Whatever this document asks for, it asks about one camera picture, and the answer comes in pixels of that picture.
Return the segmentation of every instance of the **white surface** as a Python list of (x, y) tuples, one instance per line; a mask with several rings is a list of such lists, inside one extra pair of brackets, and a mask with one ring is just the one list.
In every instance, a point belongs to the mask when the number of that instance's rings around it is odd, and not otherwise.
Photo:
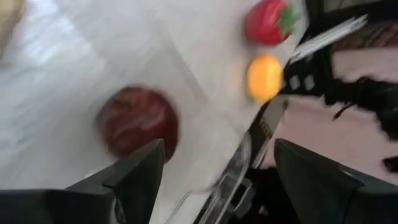
[[(241, 30), (255, 3), (28, 0), (0, 64), (0, 188), (64, 188), (110, 165), (94, 117), (122, 86), (148, 85), (181, 118), (151, 220), (163, 223), (186, 191), (220, 176), (259, 109)], [(304, 28), (272, 49), (282, 63)], [(175, 223), (194, 221), (205, 200), (188, 200)]]

